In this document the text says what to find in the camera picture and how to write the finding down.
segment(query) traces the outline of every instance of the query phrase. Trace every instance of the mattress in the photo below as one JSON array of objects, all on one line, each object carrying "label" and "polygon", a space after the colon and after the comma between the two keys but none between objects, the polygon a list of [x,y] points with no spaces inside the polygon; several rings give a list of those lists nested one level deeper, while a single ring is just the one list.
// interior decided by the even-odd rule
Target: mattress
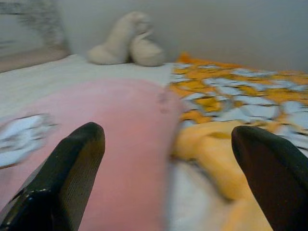
[{"label": "mattress", "polygon": [[[134,78],[166,86],[173,64],[142,67],[134,64],[99,66],[79,55],[0,74],[0,118],[28,104],[78,83],[103,78]],[[228,209],[203,172],[184,162],[172,162],[168,203],[170,231],[216,230]]]}]

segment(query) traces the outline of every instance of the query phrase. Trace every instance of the white stuffed toy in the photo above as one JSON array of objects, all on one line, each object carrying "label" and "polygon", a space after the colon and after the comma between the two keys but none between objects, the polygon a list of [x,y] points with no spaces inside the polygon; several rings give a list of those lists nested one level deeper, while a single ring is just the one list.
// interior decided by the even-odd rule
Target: white stuffed toy
[{"label": "white stuffed toy", "polygon": [[130,55],[136,64],[142,66],[161,66],[165,62],[165,52],[158,45],[146,39],[152,30],[137,35],[130,44]]},{"label": "white stuffed toy", "polygon": [[128,60],[129,45],[137,35],[150,29],[150,17],[142,12],[131,12],[120,18],[105,43],[88,52],[95,64],[123,64]]}]

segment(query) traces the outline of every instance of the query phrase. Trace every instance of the yellow cloth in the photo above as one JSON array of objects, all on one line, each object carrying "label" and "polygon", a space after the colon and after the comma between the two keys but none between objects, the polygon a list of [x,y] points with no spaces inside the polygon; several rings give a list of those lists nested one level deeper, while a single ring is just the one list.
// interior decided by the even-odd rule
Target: yellow cloth
[{"label": "yellow cloth", "polygon": [[269,72],[183,54],[170,89],[189,103],[174,155],[196,160],[234,201],[223,231],[270,231],[231,148],[234,127],[248,124],[280,134],[308,150],[308,75]]}]

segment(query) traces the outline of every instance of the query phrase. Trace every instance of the pink blanket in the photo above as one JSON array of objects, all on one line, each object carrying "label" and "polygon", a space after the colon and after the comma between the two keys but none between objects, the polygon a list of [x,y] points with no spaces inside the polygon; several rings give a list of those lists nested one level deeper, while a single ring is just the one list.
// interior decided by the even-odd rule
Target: pink blanket
[{"label": "pink blanket", "polygon": [[56,144],[93,121],[106,135],[106,153],[79,230],[163,231],[167,160],[182,105],[172,93],[140,80],[100,80],[44,98],[16,117],[49,114],[57,124],[45,145],[22,163],[0,169],[0,209]]}]

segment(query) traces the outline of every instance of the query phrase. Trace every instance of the white wall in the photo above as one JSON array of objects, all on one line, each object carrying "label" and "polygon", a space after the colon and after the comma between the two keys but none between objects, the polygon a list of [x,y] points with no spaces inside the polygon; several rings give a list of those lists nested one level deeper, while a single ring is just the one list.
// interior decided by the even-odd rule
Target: white wall
[{"label": "white wall", "polygon": [[174,61],[199,58],[264,69],[308,71],[307,0],[61,0],[73,52],[84,54],[112,22],[141,10],[154,20],[155,40]]}]

